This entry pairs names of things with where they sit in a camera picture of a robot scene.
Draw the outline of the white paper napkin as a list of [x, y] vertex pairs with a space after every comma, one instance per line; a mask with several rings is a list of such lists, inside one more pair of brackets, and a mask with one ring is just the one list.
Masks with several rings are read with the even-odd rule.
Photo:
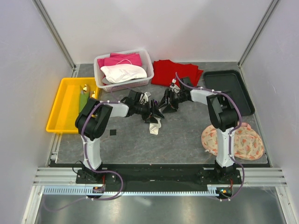
[[161, 128], [161, 119], [156, 118], [157, 123], [150, 123], [149, 125], [149, 133], [153, 135], [158, 135], [159, 134], [159, 129]]

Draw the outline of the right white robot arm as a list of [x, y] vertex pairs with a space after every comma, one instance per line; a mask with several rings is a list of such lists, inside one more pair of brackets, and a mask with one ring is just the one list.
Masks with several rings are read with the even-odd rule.
[[232, 98], [221, 91], [191, 86], [188, 77], [173, 79], [158, 103], [163, 113], [176, 112], [180, 103], [185, 101], [207, 105], [211, 124], [217, 133], [217, 156], [212, 177], [218, 183], [226, 183], [231, 177], [238, 176], [234, 158], [234, 134], [241, 114]]

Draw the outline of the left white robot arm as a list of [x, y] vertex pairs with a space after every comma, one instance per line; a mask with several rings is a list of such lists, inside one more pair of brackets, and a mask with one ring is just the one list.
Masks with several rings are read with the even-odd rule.
[[110, 118], [127, 118], [134, 114], [140, 115], [148, 124], [157, 124], [163, 119], [155, 100], [147, 101], [146, 94], [131, 90], [128, 96], [120, 101], [99, 101], [89, 98], [79, 113], [75, 127], [81, 135], [84, 147], [83, 164], [89, 170], [86, 178], [91, 183], [99, 183], [103, 173], [100, 170], [102, 159], [100, 157], [100, 138], [105, 132]]

